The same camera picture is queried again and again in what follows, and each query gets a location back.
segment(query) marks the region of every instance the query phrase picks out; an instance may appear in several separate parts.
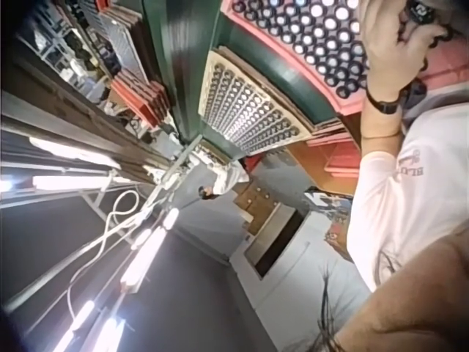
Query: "fingers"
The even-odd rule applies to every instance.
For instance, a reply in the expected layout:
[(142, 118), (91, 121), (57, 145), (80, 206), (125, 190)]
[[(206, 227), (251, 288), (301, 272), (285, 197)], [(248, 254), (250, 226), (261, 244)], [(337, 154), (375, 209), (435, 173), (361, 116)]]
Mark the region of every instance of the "fingers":
[(358, 3), (358, 20), (361, 25), (365, 24), (365, 14), (366, 9), (368, 8), (370, 0), (360, 0)]
[(378, 11), (380, 10), (381, 6), (383, 5), (383, 0), (370, 0), (368, 6), (365, 9), (365, 13), (363, 14), (363, 22), (362, 27), (366, 33), (369, 33), (374, 29), (374, 25), (376, 24)]
[(437, 24), (428, 24), (417, 27), (407, 42), (407, 49), (411, 55), (426, 56), (435, 37), (444, 35), (446, 30)]
[(386, 0), (378, 10), (377, 23), (386, 30), (392, 38), (397, 38), (400, 25), (400, 14), (405, 8), (407, 0)]

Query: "white electrical cable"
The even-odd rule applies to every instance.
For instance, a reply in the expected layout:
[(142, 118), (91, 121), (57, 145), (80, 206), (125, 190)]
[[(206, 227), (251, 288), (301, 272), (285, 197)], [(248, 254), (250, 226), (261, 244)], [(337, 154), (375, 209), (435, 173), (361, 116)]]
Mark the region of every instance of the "white electrical cable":
[[(135, 196), (135, 198), (136, 198), (135, 205), (129, 210), (117, 211), (116, 210), (117, 205), (128, 194), (133, 194)], [(106, 217), (106, 224), (105, 224), (105, 227), (104, 227), (104, 233), (100, 237), (100, 240), (101, 240), (100, 250), (97, 252), (97, 254), (89, 262), (84, 264), (81, 268), (79, 268), (73, 274), (72, 279), (70, 280), (70, 283), (73, 282), (75, 280), (75, 278), (78, 275), (80, 275), (80, 273), (84, 269), (88, 268), (90, 265), (92, 265), (94, 262), (96, 262), (99, 259), (99, 257), (101, 256), (101, 254), (104, 252), (104, 248), (106, 247), (106, 240), (109, 237), (108, 233), (109, 233), (109, 225), (111, 223), (111, 219), (114, 218), (114, 221), (116, 222), (116, 225), (118, 225), (119, 223), (117, 222), (115, 216), (116, 215), (129, 215), (129, 214), (133, 213), (137, 209), (137, 207), (139, 206), (139, 200), (140, 200), (139, 194), (136, 191), (134, 191), (133, 189), (125, 191), (117, 197), (117, 199), (114, 202), (114, 205), (112, 207), (112, 211)], [(133, 222), (129, 223), (129, 225), (125, 225), (123, 228), (128, 228), (128, 227), (131, 227), (131, 226), (133, 226)], [(68, 310), (70, 312), (70, 315), (72, 316), (73, 319), (75, 319), (75, 313), (73, 311), (73, 306), (72, 306), (71, 291), (72, 291), (72, 286), (69, 285), (69, 287), (67, 289), (67, 305), (68, 305)]]

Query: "metal pole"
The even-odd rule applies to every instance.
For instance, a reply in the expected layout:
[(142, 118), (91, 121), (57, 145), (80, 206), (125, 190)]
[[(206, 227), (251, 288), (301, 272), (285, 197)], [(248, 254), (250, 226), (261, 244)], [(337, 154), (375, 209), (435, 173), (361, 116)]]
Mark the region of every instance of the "metal pole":
[(158, 198), (158, 195), (163, 189), (163, 184), (169, 180), (169, 178), (176, 172), (176, 170), (184, 163), (185, 159), (193, 152), (194, 149), (196, 149), (197, 145), (199, 145), (200, 141), (202, 140), (202, 135), (199, 134), (189, 145), (185, 150), (179, 155), (179, 158), (176, 160), (174, 164), (171, 165), (171, 167), (165, 172), (163, 177), (161, 178), (161, 182), (159, 185), (155, 187), (153, 192), (148, 196), (147, 201), (143, 205), (143, 208), (146, 206), (153, 204), (155, 200)]
[(111, 185), (112, 179), (114, 178), (114, 176), (115, 176), (115, 171), (113, 170), (112, 172), (109, 173), (108, 182), (106, 182), (106, 184), (103, 185), (103, 187), (101, 187), (100, 192), (97, 194), (95, 202), (93, 203), (97, 207), (97, 209), (99, 209), (100, 204), (103, 201), (104, 195), (106, 194), (106, 190)]
[(91, 170), (91, 169), (79, 169), (77, 167), (63, 167), (53, 165), (36, 165), (36, 164), (25, 164), (25, 163), (13, 163), (9, 161), (0, 161), (1, 167), (9, 167), (12, 169), (37, 169), (37, 170), (51, 170), (60, 172), (84, 172), (87, 174), (107, 175), (108, 172), (105, 170)]
[[(131, 217), (127, 218), (119, 225), (114, 227), (113, 229), (109, 230), (106, 238), (112, 236), (114, 233), (117, 233), (119, 230), (123, 229), (126, 226), (129, 226), (133, 223), (135, 219), (139, 217), (139, 213), (132, 215)], [(81, 257), (83, 254), (87, 253), (92, 248), (96, 247), (103, 241), (101, 236), (96, 240), (89, 242), (88, 244), (82, 246), (77, 251), (73, 252), (71, 255), (63, 259), (61, 262), (57, 263), (53, 268), (49, 271), (44, 273), (41, 277), (36, 279), (30, 285), (25, 287), (21, 292), (14, 295), (5, 305), (4, 310), (7, 314), (13, 313), (19, 306), (21, 306), (24, 302), (30, 299), (37, 291), (43, 288), (48, 282), (50, 282), (55, 276), (57, 276), (62, 270), (68, 267), (71, 263)]]

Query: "wristwatch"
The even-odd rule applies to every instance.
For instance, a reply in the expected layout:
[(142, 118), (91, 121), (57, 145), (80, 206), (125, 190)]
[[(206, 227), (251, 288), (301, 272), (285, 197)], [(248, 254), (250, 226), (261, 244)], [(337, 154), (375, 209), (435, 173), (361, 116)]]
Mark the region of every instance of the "wristwatch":
[(368, 87), (366, 88), (366, 97), (368, 101), (378, 110), (380, 113), (384, 115), (393, 115), (397, 112), (399, 105), (401, 103), (401, 95), (396, 101), (387, 102), (387, 101), (376, 101), (372, 95), (370, 94)]

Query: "person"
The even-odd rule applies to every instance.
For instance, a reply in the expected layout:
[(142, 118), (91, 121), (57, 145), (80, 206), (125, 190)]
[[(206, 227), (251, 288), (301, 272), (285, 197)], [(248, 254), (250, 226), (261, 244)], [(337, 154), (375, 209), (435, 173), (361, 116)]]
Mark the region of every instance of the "person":
[(376, 102), (395, 102), (444, 35), (430, 24), (399, 42), (405, 5), (359, 7), (370, 72), (347, 248), (372, 294), (336, 332), (325, 275), (320, 335), (295, 352), (469, 351), (469, 92), (423, 113), (402, 142), (402, 111)]
[(217, 174), (217, 178), (213, 186), (199, 187), (199, 197), (203, 200), (217, 199), (237, 183), (249, 182), (249, 175), (239, 161), (232, 161), (226, 166), (210, 164), (209, 169)]
[(469, 351), (468, 297), (469, 221), (406, 263), (337, 333), (325, 276), (320, 334), (293, 351)]
[(434, 23), (407, 25), (399, 39), (405, 6), (362, 0), (358, 9), (370, 70), (347, 250), (372, 292), (469, 218), (467, 85), (453, 105), (439, 101), (421, 113), (402, 141), (400, 92), (418, 75), (434, 39), (446, 34)]

